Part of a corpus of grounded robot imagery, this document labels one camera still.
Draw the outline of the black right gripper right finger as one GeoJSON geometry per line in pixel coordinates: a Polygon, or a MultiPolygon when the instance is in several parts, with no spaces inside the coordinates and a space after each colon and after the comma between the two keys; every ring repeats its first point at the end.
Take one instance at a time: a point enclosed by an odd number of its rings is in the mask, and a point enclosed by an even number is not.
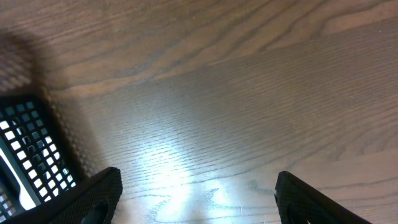
{"type": "Polygon", "coordinates": [[[279,172],[275,202],[282,224],[370,224],[290,172],[279,172]]]}

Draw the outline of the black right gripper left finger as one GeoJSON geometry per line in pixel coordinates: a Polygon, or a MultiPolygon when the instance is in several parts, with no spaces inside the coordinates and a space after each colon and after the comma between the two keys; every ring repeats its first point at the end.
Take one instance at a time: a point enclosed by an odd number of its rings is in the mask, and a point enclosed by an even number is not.
{"type": "Polygon", "coordinates": [[[111,223],[122,192],[121,171],[108,167],[5,224],[111,223]]]}

